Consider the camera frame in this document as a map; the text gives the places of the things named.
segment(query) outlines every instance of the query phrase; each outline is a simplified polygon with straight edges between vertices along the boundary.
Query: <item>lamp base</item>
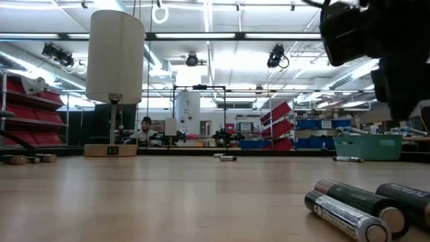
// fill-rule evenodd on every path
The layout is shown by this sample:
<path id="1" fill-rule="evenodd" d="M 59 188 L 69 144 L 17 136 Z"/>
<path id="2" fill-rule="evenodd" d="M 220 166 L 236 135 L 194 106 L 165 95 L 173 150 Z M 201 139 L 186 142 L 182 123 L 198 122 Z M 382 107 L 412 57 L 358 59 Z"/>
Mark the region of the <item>lamp base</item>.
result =
<path id="1" fill-rule="evenodd" d="M 136 145 L 85 145 L 85 157 L 133 157 L 137 154 Z"/>

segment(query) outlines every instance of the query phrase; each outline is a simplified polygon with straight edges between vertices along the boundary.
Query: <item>person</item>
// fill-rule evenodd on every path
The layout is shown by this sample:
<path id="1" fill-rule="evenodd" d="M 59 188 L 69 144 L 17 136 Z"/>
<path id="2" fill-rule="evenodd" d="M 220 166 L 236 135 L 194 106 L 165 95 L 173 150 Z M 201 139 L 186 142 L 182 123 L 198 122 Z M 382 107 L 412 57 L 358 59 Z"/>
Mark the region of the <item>person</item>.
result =
<path id="1" fill-rule="evenodd" d="M 136 137 L 141 142 L 148 142 L 148 144 L 152 147 L 158 146 L 161 147 L 161 140 L 149 140 L 149 137 L 151 137 L 154 134 L 157 134 L 157 131 L 151 130 L 151 125 L 153 124 L 151 118 L 144 117 L 142 119 L 142 122 L 140 122 L 140 130 L 138 132 L 135 132 L 130 136 L 130 139 L 125 140 L 124 144 L 130 144 L 132 143 L 132 140 Z"/>

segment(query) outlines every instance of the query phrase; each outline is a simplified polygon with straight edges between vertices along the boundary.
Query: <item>teal bin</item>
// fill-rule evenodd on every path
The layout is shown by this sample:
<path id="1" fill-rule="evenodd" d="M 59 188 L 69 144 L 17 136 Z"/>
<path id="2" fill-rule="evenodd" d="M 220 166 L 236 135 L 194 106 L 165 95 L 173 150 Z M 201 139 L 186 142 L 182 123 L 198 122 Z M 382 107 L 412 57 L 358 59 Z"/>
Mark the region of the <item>teal bin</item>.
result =
<path id="1" fill-rule="evenodd" d="M 369 134 L 335 137 L 337 156 L 360 157 L 366 161 L 398 161 L 402 135 Z"/>

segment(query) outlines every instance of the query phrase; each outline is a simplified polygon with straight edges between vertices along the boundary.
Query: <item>white cylinder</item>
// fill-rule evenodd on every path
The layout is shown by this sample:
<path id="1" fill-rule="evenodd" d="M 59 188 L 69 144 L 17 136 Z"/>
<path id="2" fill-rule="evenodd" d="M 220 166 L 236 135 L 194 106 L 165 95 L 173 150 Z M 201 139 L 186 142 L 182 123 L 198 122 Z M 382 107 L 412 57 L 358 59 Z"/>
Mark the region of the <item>white cylinder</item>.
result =
<path id="1" fill-rule="evenodd" d="M 100 10 L 91 16 L 86 96 L 109 103 L 142 101 L 144 26 L 121 11 Z"/>
<path id="2" fill-rule="evenodd" d="M 184 91 L 176 99 L 177 129 L 200 133 L 200 93 Z"/>

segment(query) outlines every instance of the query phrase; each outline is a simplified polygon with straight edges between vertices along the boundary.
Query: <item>battery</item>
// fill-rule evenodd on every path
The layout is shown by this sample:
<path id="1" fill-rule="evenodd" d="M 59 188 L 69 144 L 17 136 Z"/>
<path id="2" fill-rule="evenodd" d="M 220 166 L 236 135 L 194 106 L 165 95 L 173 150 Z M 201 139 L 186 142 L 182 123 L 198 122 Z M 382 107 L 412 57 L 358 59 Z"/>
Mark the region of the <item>battery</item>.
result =
<path id="1" fill-rule="evenodd" d="M 430 229 L 430 192 L 389 183 L 379 186 L 376 193 L 400 202 L 412 223 Z"/>
<path id="2" fill-rule="evenodd" d="M 0 161 L 7 165 L 24 165 L 28 159 L 25 155 L 2 155 Z"/>
<path id="3" fill-rule="evenodd" d="M 364 159 L 360 157 L 333 157 L 333 161 L 346 161 L 346 162 L 356 162 L 356 163 L 364 163 Z"/>
<path id="4" fill-rule="evenodd" d="M 237 161 L 235 156 L 221 156 L 220 161 Z"/>
<path id="5" fill-rule="evenodd" d="M 27 157 L 28 158 L 28 162 L 32 163 L 32 164 L 38 164 L 40 163 L 40 158 L 39 157 Z"/>
<path id="6" fill-rule="evenodd" d="M 45 163 L 54 163 L 57 160 L 57 156 L 53 154 L 35 154 L 34 156 L 40 158 L 40 161 Z"/>
<path id="7" fill-rule="evenodd" d="M 318 181 L 314 190 L 382 219 L 388 225 L 393 239 L 405 236 L 411 227 L 404 206 L 391 198 L 348 186 L 331 179 Z"/>
<path id="8" fill-rule="evenodd" d="M 342 202 L 311 191 L 304 198 L 306 207 L 357 242 L 390 242 L 387 224 Z"/>
<path id="9" fill-rule="evenodd" d="M 225 156 L 226 154 L 214 154 L 215 158 L 220 158 L 221 156 Z"/>

